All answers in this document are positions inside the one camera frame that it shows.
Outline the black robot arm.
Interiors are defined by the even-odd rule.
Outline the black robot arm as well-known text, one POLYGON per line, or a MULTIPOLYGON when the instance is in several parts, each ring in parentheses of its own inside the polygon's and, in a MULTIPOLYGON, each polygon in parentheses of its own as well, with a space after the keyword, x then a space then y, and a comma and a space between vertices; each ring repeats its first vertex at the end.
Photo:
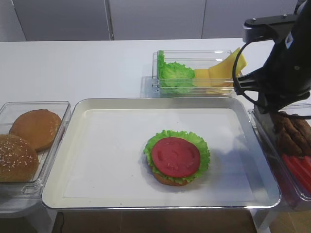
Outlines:
POLYGON ((273 40, 274 46, 261 68, 238 77, 238 52, 232 68, 237 95, 253 103, 260 114, 290 115, 281 109, 311 95, 311 2, 298 15, 248 19, 244 22, 246 48, 249 44, 273 40))

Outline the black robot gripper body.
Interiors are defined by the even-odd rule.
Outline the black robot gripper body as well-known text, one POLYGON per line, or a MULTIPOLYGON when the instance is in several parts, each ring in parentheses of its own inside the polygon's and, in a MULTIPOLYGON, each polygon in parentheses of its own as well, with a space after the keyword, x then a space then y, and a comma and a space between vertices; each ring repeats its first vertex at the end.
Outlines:
POLYGON ((292 103, 311 96, 311 70, 286 66, 273 70, 268 65, 241 77, 233 75, 237 95, 253 103, 260 114, 280 114, 292 103))

